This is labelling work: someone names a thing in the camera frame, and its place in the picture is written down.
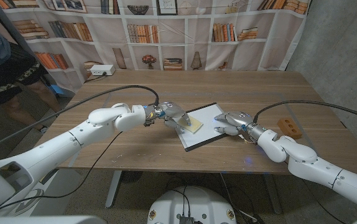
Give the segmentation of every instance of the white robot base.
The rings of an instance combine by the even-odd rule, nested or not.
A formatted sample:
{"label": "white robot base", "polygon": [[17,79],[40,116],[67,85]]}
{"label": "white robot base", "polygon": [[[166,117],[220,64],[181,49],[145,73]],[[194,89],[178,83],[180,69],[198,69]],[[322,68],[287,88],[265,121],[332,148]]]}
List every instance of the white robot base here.
{"label": "white robot base", "polygon": [[[184,188],[177,187],[174,190],[183,193]],[[174,190],[166,192],[152,204],[148,213],[148,224],[236,223],[232,206],[216,192],[204,187],[187,186],[184,193],[188,198],[187,202],[182,194]]]}

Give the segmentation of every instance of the leg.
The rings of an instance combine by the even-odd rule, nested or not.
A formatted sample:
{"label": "leg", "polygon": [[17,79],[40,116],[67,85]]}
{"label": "leg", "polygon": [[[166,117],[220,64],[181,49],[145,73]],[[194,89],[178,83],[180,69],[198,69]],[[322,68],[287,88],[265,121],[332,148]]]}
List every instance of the leg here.
{"label": "leg", "polygon": [[61,110],[61,107],[54,96],[54,94],[39,80],[33,84],[27,85],[29,89],[39,95],[42,99],[54,112]]}
{"label": "leg", "polygon": [[108,196],[106,197],[105,207],[111,208],[113,206],[113,202],[118,192],[119,181],[121,180],[121,170],[114,171],[114,175],[112,176],[111,185],[109,186]]}
{"label": "leg", "polygon": [[268,195],[270,196],[270,202],[274,213],[281,214],[282,208],[281,208],[281,203],[279,202],[277,187],[274,181],[274,177],[271,174],[263,174],[263,179],[267,186]]}
{"label": "leg", "polygon": [[[10,118],[19,121],[26,125],[31,125],[36,122],[35,118],[32,117],[26,110],[22,109],[19,104],[18,97],[15,96],[11,100],[2,104],[2,108],[10,116]],[[42,125],[38,124],[35,126],[36,129],[42,129]]]}

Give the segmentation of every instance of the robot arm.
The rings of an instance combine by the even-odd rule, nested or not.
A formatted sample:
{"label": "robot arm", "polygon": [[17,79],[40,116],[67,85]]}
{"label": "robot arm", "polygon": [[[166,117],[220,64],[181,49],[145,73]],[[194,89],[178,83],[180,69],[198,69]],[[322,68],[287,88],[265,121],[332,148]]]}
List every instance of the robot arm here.
{"label": "robot arm", "polygon": [[216,127],[215,131],[230,135],[237,135],[240,131],[248,133],[274,162],[284,162],[288,155],[288,170],[291,174],[329,187],[357,203],[357,174],[319,158],[312,148],[296,143],[288,136],[281,136],[277,140],[277,133],[253,123],[252,117],[246,113],[228,112],[216,116],[215,119],[233,125],[228,129]]}
{"label": "robot arm", "polygon": [[[112,108],[94,110],[86,121],[71,130],[18,156],[0,160],[0,206],[25,198],[47,173],[82,148],[111,137],[115,129],[128,131],[141,124],[150,126],[156,118],[181,129],[172,118],[182,116],[188,117],[181,107],[169,102],[157,106],[134,105],[131,110],[127,104],[118,103]],[[0,209],[0,216],[7,215],[17,205]]]}

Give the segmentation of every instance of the black cable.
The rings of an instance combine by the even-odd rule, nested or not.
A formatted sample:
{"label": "black cable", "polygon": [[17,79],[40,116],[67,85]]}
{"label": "black cable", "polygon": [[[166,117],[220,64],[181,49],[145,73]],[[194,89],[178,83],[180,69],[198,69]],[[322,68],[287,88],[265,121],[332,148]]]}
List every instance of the black cable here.
{"label": "black cable", "polygon": [[188,214],[189,214],[189,213],[190,213],[190,201],[188,200],[187,196],[185,196],[185,194],[179,192],[178,190],[174,190],[174,189],[170,189],[170,190],[173,190],[174,192],[177,192],[177,193],[182,194],[182,195],[185,197],[185,199],[187,199],[187,203],[188,203]]}
{"label": "black cable", "polygon": [[324,211],[326,211],[330,216],[332,216],[335,220],[337,220],[338,222],[342,223],[342,224],[347,224],[343,221],[341,221],[340,219],[338,219],[336,216],[334,216],[332,213],[330,213],[321,203],[320,201],[318,201],[317,197],[313,194],[313,192],[311,191],[311,189],[308,187],[307,183],[302,179],[303,183],[305,184],[306,188],[308,189],[308,191],[311,193],[312,197],[314,198],[315,201],[317,201],[317,203],[321,206],[321,208],[324,209]]}
{"label": "black cable", "polygon": [[253,215],[255,215],[256,212],[254,212],[253,202],[252,202],[251,198],[249,197],[249,195],[244,190],[240,189],[239,187],[236,187],[236,186],[229,186],[228,187],[228,189],[232,189],[232,188],[238,189],[239,191],[241,191],[248,198],[249,202],[251,203],[251,208],[252,208]]}
{"label": "black cable", "polygon": [[97,77],[97,78],[92,78],[91,80],[86,80],[85,83],[92,82],[92,81],[94,81],[94,80],[97,80],[97,79],[99,79],[99,78],[103,78],[103,77],[105,77],[105,76],[106,76],[106,72],[103,72],[103,74],[102,74],[101,76],[99,76],[99,77]]}
{"label": "black cable", "polygon": [[267,107],[261,109],[254,116],[253,123],[255,123],[255,124],[257,123],[257,119],[258,119],[259,115],[263,111],[268,110],[270,108],[273,108],[275,106],[286,104],[286,103],[309,103],[309,104],[315,104],[315,105],[329,106],[329,107],[332,107],[332,108],[336,108],[336,109],[339,109],[339,110],[347,111],[349,113],[353,113],[353,114],[357,115],[357,111],[355,111],[355,110],[351,110],[351,109],[348,109],[348,108],[345,108],[345,107],[342,107],[342,106],[338,106],[338,105],[333,105],[331,103],[324,103],[324,102],[311,101],[311,100],[287,100],[287,101],[282,101],[282,102],[279,102],[279,103],[274,103],[273,105],[270,105],[270,106],[267,106]]}
{"label": "black cable", "polygon": [[91,170],[94,168],[94,166],[96,165],[96,163],[98,162],[98,160],[101,158],[101,156],[103,156],[103,154],[104,154],[104,153],[106,152],[106,150],[110,147],[110,145],[112,144],[112,142],[114,142],[115,139],[116,139],[120,134],[122,134],[122,131],[121,131],[119,134],[117,134],[114,139],[112,139],[111,143],[106,147],[106,149],[103,151],[103,153],[101,153],[101,155],[97,158],[96,162],[92,165],[92,167],[90,168],[89,172],[87,172],[87,175],[86,175],[85,179],[80,183],[80,185],[79,185],[75,190],[73,190],[73,191],[71,191],[70,193],[67,193],[67,194],[65,194],[65,195],[61,195],[61,196],[46,196],[46,195],[42,195],[42,196],[35,196],[35,197],[29,197],[29,198],[21,199],[21,200],[15,201],[15,202],[11,202],[11,203],[9,203],[9,204],[7,204],[7,205],[0,206],[0,209],[6,208],[6,207],[8,207],[8,206],[10,206],[10,205],[14,205],[15,203],[25,202],[26,200],[31,200],[31,199],[35,199],[35,198],[62,198],[62,197],[66,197],[66,196],[68,196],[68,195],[70,195],[70,194],[73,194],[74,192],[76,192],[76,191],[83,185],[83,183],[85,183],[85,180],[86,180],[87,177],[89,176]]}
{"label": "black cable", "polygon": [[145,89],[145,90],[149,90],[149,91],[151,91],[153,94],[155,94],[155,103],[154,103],[154,105],[158,105],[158,104],[159,104],[159,96],[158,96],[158,94],[157,94],[153,89],[151,89],[151,88],[148,88],[148,87],[146,87],[146,86],[140,86],[140,85],[121,86],[121,87],[117,87],[117,88],[113,88],[113,89],[110,89],[110,90],[103,91],[103,92],[101,92],[101,93],[97,93],[97,94],[95,94],[95,95],[93,95],[93,96],[91,96],[91,97],[88,97],[88,98],[86,98],[86,99],[84,99],[84,100],[79,101],[78,103],[75,103],[75,104],[73,104],[73,105],[71,105],[71,106],[69,106],[69,107],[66,107],[65,109],[62,109],[62,110],[60,110],[59,112],[56,112],[56,113],[54,113],[54,114],[52,114],[52,115],[50,115],[50,116],[48,116],[48,117],[46,117],[46,118],[44,118],[44,119],[41,119],[41,120],[38,121],[38,122],[35,122],[34,124],[31,124],[31,125],[29,125],[29,126],[27,126],[27,127],[25,127],[25,128],[22,128],[22,129],[19,130],[19,131],[16,131],[14,134],[11,134],[11,135],[5,137],[4,139],[0,140],[0,143],[4,142],[5,140],[7,140],[7,139],[9,139],[9,138],[12,138],[12,137],[16,136],[17,134],[19,134],[19,133],[21,133],[21,132],[23,132],[23,131],[26,131],[26,130],[31,129],[31,128],[33,128],[34,126],[36,126],[36,125],[38,125],[38,124],[40,124],[40,123],[43,123],[44,121],[47,121],[47,120],[49,120],[49,119],[51,119],[51,118],[53,118],[53,117],[55,117],[55,116],[58,116],[58,115],[60,115],[61,113],[64,113],[64,112],[66,112],[66,111],[68,111],[68,110],[70,110],[70,109],[72,109],[72,108],[74,108],[74,107],[77,107],[77,106],[81,105],[81,104],[84,103],[84,102],[87,102],[87,101],[89,101],[89,100],[92,100],[92,99],[94,99],[94,98],[96,98],[96,97],[99,97],[99,96],[104,95],[104,94],[107,94],[107,93],[111,93],[111,92],[114,92],[114,91],[123,90],[123,89],[127,89],[127,88],[143,88],[143,89]]}
{"label": "black cable", "polygon": [[[184,187],[184,190],[183,190],[183,214],[184,214],[184,205],[185,205],[185,200],[184,200],[184,195],[185,195],[185,189],[188,187],[188,185],[186,185]],[[190,213],[190,202],[188,202],[188,217],[191,217],[191,213]]]}

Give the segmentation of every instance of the gray wall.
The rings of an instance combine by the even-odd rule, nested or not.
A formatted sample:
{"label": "gray wall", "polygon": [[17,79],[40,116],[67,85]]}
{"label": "gray wall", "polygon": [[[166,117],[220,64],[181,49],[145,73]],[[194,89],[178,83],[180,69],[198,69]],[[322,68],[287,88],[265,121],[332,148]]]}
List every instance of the gray wall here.
{"label": "gray wall", "polygon": [[[298,71],[327,103],[357,111],[357,1],[313,0],[288,71]],[[333,110],[357,138],[357,116]]]}

